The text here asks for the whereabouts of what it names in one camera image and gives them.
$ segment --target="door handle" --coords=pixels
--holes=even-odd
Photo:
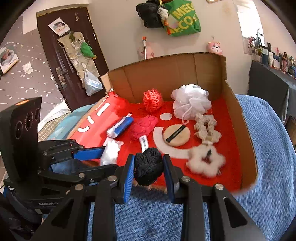
[[[62,88],[63,89],[67,88],[67,84],[66,84],[66,81],[65,81],[65,78],[64,78],[64,74],[68,73],[68,70],[62,72],[61,67],[58,67],[58,68],[56,68],[56,72],[57,72],[57,75],[59,77],[59,81],[60,81],[60,83],[62,85]]]

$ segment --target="gray table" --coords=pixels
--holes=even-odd
[[[296,117],[296,80],[280,70],[252,61],[248,95],[266,100],[285,122]]]

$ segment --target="blue bedspread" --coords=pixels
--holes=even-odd
[[[296,154],[284,126],[266,101],[252,96],[236,97],[243,109],[258,165],[256,186],[236,199],[267,240],[276,241],[296,215]],[[93,208],[88,240],[91,240]],[[180,240],[182,215],[182,205],[172,205],[162,192],[133,187],[129,203],[115,207],[118,240]],[[205,209],[206,237],[210,240],[207,219]]]

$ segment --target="red knitted ball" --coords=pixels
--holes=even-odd
[[[143,104],[149,113],[158,110],[163,105],[163,96],[155,89],[144,92]]]

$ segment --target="gray wallpaper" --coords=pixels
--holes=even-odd
[[[48,66],[37,29],[22,33],[22,17],[19,17],[6,35],[1,47],[12,47],[19,58],[0,80],[0,111],[27,98],[42,97],[43,119],[64,99],[59,92]],[[30,62],[33,72],[26,74],[23,65]]]

